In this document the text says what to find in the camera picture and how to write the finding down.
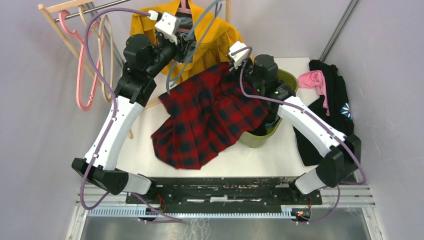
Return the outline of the olive green plastic basket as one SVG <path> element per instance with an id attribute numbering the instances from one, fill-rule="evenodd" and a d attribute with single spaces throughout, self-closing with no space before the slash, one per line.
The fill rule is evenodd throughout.
<path id="1" fill-rule="evenodd" d="M 284 83 L 285 85 L 287 85 L 287 87 L 293 92 L 295 93 L 297 92 L 299 88 L 299 84 L 298 84 L 297 78 L 293 74 L 291 74 L 288 71 L 278 69 L 277 75 L 278 75 L 278 80 L 281 83 Z M 276 118 L 270 127 L 265 128 L 266 130 L 265 135 L 254 135 L 250 132 L 245 131 L 241 135 L 237 143 L 241 143 L 252 149 L 259 148 L 263 146 L 266 143 L 267 139 L 270 138 L 276 132 L 281 121 L 282 119 L 280 117 Z"/>

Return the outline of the beige wooden hanger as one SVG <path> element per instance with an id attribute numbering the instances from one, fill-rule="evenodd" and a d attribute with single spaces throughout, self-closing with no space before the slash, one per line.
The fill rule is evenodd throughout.
<path id="1" fill-rule="evenodd" d="M 82 20 L 82 22 L 85 24 L 85 26 L 88 25 L 88 21 L 85 17 L 84 11 L 86 10 L 84 5 L 79 5 L 78 6 L 78 13 L 79 16 Z M 100 19 L 100 21 L 96 21 L 93 23 L 93 25 L 90 27 L 90 33 L 94 34 L 95 37 L 97 38 L 97 46 L 98 46 L 98 58 L 97 58 L 97 69 L 100 71 L 101 75 L 104 77 L 105 76 L 105 66 L 104 66 L 104 47 L 105 47 L 105 41 L 106 41 L 106 37 L 109 37 L 111 40 L 111 43 L 109 44 L 110 46 L 110 78 L 109 78 L 109 82 L 108 85 L 109 87 L 113 87 L 113 75 L 114 75 L 114 50 L 113 50 L 113 43 L 114 43 L 114 39 L 113 39 L 113 32 L 112 33 L 106 33 L 106 30 L 108 30 L 107 27 L 105 27 L 105 25 L 107 25 L 111 30 L 112 30 L 112 25 L 111 25 L 111 21 L 108 17 L 108 15 L 105 15 L 104 17 L 102 17 Z M 102 97 L 103 99 L 107 102 L 107 103 L 112 103 L 112 94 L 110 94 L 107 89 L 106 89 L 106 85 L 102 82 L 99 81 L 99 84 L 101 86 L 101 90 L 102 90 Z"/>

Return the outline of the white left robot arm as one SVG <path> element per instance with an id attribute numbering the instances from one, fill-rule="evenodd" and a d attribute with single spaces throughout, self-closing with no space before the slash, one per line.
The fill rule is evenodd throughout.
<path id="1" fill-rule="evenodd" d="M 130 128 L 157 86 L 154 78 L 171 61 L 186 60 L 195 42 L 193 36 L 180 34 L 172 42 L 163 33 L 156 34 L 156 43 L 145 34 L 127 39 L 123 50 L 126 61 L 113 92 L 115 102 L 92 147 L 83 158 L 73 160 L 74 171 L 110 194 L 138 193 L 147 204 L 156 200 L 158 191 L 151 186 L 152 179 L 118 169 L 118 158 Z"/>

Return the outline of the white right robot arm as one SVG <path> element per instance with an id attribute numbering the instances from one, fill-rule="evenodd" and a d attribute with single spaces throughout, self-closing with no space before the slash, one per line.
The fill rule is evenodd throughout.
<path id="1" fill-rule="evenodd" d="M 302 204 L 315 190 L 334 188 L 355 171 L 367 181 L 361 166 L 361 140 L 346 135 L 318 117 L 285 83 L 278 79 L 278 67 L 270 55 L 259 55 L 255 61 L 245 60 L 238 67 L 239 85 L 245 97 L 257 99 L 271 113 L 288 121 L 317 150 L 315 168 L 290 183 L 289 199 Z"/>

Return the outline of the black skirt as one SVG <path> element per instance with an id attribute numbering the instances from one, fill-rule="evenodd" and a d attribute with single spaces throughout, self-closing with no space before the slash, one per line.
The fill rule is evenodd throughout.
<path id="1" fill-rule="evenodd" d="M 269 134 L 280 121 L 280 117 L 276 116 L 273 121 L 270 118 L 266 118 L 256 129 L 249 133 L 254 136 L 265 136 Z"/>

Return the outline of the pink plastic hanger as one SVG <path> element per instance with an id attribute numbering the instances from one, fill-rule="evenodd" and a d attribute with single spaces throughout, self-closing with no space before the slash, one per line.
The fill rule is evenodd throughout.
<path id="1" fill-rule="evenodd" d="M 78 67 L 77 67 L 77 77 L 76 77 L 76 93 L 75 93 L 75 99 L 76 99 L 76 103 L 77 106 L 82 110 L 82 111 L 89 111 L 92 107 L 93 101 L 94 101 L 94 97 L 96 94 L 96 90 L 97 90 L 97 82 L 98 82 L 98 74 L 95 73 L 94 77 L 93 77 L 93 82 L 92 82 L 92 86 L 91 86 L 91 91 L 90 91 L 90 95 L 88 97 L 88 101 L 86 103 L 84 103 L 83 101 L 83 73 L 84 73 L 84 63 L 85 63 L 85 53 L 86 53 L 86 48 L 85 48 L 85 41 L 83 40 L 83 38 L 81 37 L 81 35 L 79 34 L 79 32 L 77 30 L 70 30 L 66 24 L 66 19 L 65 17 L 69 16 L 70 12 L 68 10 L 61 10 L 58 13 L 58 19 L 59 19 L 59 23 L 62 27 L 62 29 L 65 31 L 65 33 L 73 38 L 76 39 L 78 41 L 78 43 L 80 44 L 80 51 L 79 51 L 79 55 L 78 55 Z M 94 30 L 90 30 L 90 33 L 88 34 L 88 37 L 91 36 L 91 33 L 96 33 L 99 34 L 100 32 L 100 22 L 98 20 L 96 20 L 91 29 Z M 103 51 L 103 47 L 104 47 L 104 42 L 105 42 L 105 38 L 104 38 L 104 34 L 101 33 L 99 35 L 100 37 L 98 37 L 97 39 L 100 39 L 100 53 L 102 53 Z M 100 56 L 97 58 L 97 69 L 100 70 L 102 67 L 102 60 L 100 58 Z"/>
<path id="2" fill-rule="evenodd" d="M 191 15 L 192 11 L 191 11 L 190 5 L 188 4 L 188 1 L 187 0 L 180 0 L 176 12 L 179 13 L 179 14 Z"/>

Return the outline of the yellow skirt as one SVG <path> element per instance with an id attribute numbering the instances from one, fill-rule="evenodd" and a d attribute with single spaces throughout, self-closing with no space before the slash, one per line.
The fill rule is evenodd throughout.
<path id="1" fill-rule="evenodd" d="M 139 11 L 147 13 L 149 10 L 153 10 L 161 13 L 168 12 L 170 14 L 176 14 L 179 3 L 180 0 L 173 0 L 161 5 L 142 8 Z M 188 4 L 191 8 L 191 18 L 195 23 L 202 16 L 205 9 L 195 5 L 191 0 L 188 0 Z M 196 40 L 202 37 L 213 18 L 214 14 L 208 12 L 201 19 L 194 30 Z M 148 36 L 151 43 L 156 44 L 155 24 L 156 22 L 150 20 L 147 16 L 135 13 L 131 17 L 130 36 L 145 34 Z M 244 42 L 237 29 L 230 23 L 217 17 L 207 31 L 206 36 L 201 41 L 200 46 L 195 51 L 192 62 L 187 64 L 184 71 L 182 71 L 184 63 L 176 64 L 174 69 L 170 71 L 171 79 L 179 77 L 177 78 L 177 83 L 182 83 L 214 65 L 221 62 L 228 62 L 229 58 L 227 55 L 229 53 L 229 48 L 237 41 Z"/>

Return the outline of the red plaid skirt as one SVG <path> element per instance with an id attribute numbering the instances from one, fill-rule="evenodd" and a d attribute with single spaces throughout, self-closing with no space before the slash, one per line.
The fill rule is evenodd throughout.
<path id="1" fill-rule="evenodd" d="M 268 110 L 240 83 L 228 62 L 216 64 L 160 95 L 168 119 L 151 135 L 155 156 L 176 169 L 199 170 L 257 129 Z"/>

